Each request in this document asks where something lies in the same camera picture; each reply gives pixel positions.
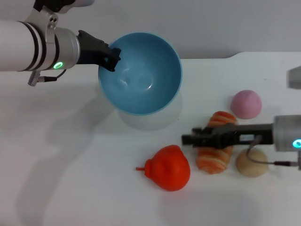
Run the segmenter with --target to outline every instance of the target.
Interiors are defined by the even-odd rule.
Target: plastic croissant
[[[216,112],[210,118],[207,126],[217,127],[228,123],[237,124],[237,119],[235,116],[227,112]],[[196,165],[200,170],[203,170],[209,174],[221,173],[227,168],[232,156],[232,151],[232,146],[225,149],[200,147],[198,149]]]

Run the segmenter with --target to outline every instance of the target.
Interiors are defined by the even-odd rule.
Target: light blue plastic bowl
[[[107,98],[118,109],[135,115],[158,112],[177,95],[182,65],[163,38],[144,32],[127,34],[110,47],[120,48],[115,72],[99,67],[98,78]]]

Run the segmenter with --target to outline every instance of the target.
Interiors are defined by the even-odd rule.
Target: toy food
[[[257,148],[253,148],[250,151],[249,156],[254,160],[268,161],[268,158],[265,155],[265,153],[263,153],[261,150],[259,150]],[[269,166],[267,164],[259,164],[259,163],[255,163],[255,162],[248,160],[246,157],[246,150],[243,150],[239,154],[239,156],[236,159],[235,164],[236,164],[238,171],[242,175],[244,175],[246,177],[251,177],[251,178],[256,178],[256,177],[263,175],[265,172],[267,172],[267,170],[269,168]]]
[[[232,99],[231,110],[241,119],[252,119],[259,115],[262,108],[260,97],[252,90],[238,92]]]
[[[216,127],[228,123],[237,124],[235,116],[227,112],[216,112],[210,118],[207,126]],[[232,155],[232,151],[232,146],[225,149],[200,147],[198,149],[196,165],[200,170],[203,170],[209,174],[221,173],[227,168]]]
[[[159,150],[152,159],[148,159],[144,168],[145,176],[167,191],[182,189],[190,177],[190,167],[180,147],[170,145]]]

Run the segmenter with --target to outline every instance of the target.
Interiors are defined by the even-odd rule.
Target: red plastic pepper
[[[190,177],[190,167],[180,147],[170,145],[159,150],[152,159],[148,159],[144,174],[158,186],[167,191],[182,189]]]

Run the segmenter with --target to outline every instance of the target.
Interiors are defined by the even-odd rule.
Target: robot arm
[[[182,135],[182,144],[218,149],[232,145],[250,145],[248,152],[255,145],[274,144],[277,152],[298,152],[297,161],[263,162],[264,164],[298,166],[301,170],[300,128],[301,115],[281,115],[276,116],[272,124],[227,124],[216,128],[194,128],[191,135]]]
[[[40,71],[69,69],[75,64],[96,64],[113,72],[121,50],[84,31],[78,36],[57,27],[56,13],[91,5],[94,0],[36,0],[24,21],[2,21],[0,71],[32,71],[28,82],[35,86]]]

